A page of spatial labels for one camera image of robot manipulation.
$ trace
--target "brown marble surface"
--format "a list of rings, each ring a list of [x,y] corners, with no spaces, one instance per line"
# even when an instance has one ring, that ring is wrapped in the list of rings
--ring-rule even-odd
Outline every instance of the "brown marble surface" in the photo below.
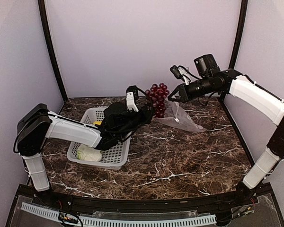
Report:
[[[91,107],[122,98],[73,98],[61,115],[79,121]],[[212,98],[181,104],[195,123],[207,129],[191,133],[153,120],[132,137],[128,160],[120,170],[86,167],[66,157],[70,142],[48,139],[43,160],[56,192],[105,199],[162,200],[213,195],[235,190],[250,169],[231,123]]]

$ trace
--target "clear plastic bag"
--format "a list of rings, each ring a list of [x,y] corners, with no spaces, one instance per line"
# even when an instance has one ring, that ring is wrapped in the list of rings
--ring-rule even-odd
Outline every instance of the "clear plastic bag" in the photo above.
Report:
[[[191,132],[204,132],[206,130],[201,125],[195,124],[178,102],[165,101],[164,103],[166,107],[164,118],[156,119],[160,123]]]

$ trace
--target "bunch of grapes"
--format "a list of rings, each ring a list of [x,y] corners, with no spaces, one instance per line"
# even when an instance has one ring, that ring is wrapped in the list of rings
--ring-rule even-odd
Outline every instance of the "bunch of grapes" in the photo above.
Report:
[[[146,90],[149,99],[152,99],[152,106],[155,108],[155,118],[163,118],[166,110],[164,100],[169,95],[167,86],[164,83],[153,84],[150,90]]]

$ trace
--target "white plastic basket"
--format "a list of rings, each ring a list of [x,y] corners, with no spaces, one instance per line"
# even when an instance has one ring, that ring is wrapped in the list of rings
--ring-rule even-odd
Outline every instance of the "white plastic basket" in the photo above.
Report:
[[[104,119],[103,112],[105,109],[106,107],[95,107],[88,109],[84,113],[81,122],[85,124],[92,124],[94,121],[102,121]],[[77,162],[82,165],[118,170],[121,169],[121,167],[127,161],[130,139],[131,138],[126,140],[124,143],[119,142],[111,149],[103,151],[102,158],[99,162],[91,162],[77,159],[77,149],[80,144],[72,142],[67,151],[67,158],[72,162]]]

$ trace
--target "robotic arm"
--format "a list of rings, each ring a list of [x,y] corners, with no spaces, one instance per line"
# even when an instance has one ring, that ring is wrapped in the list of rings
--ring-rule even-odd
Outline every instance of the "robotic arm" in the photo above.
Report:
[[[84,124],[62,117],[49,111],[45,104],[38,104],[31,110],[18,123],[14,152],[25,161],[35,189],[38,192],[50,189],[41,158],[45,138],[74,141],[98,150],[108,150],[118,142],[124,142],[141,126],[149,124],[153,115],[152,102],[136,105],[138,91],[141,90],[136,86],[129,87],[126,104],[117,102],[105,109],[101,125]]]
[[[188,102],[208,93],[226,92],[252,105],[277,126],[261,157],[236,187],[237,203],[243,203],[244,199],[251,197],[256,186],[284,157],[284,100],[236,70],[220,71],[211,54],[199,57],[194,62],[202,78],[192,83],[187,84],[183,71],[178,70],[178,67],[170,68],[177,79],[185,81],[169,95],[170,101]]]

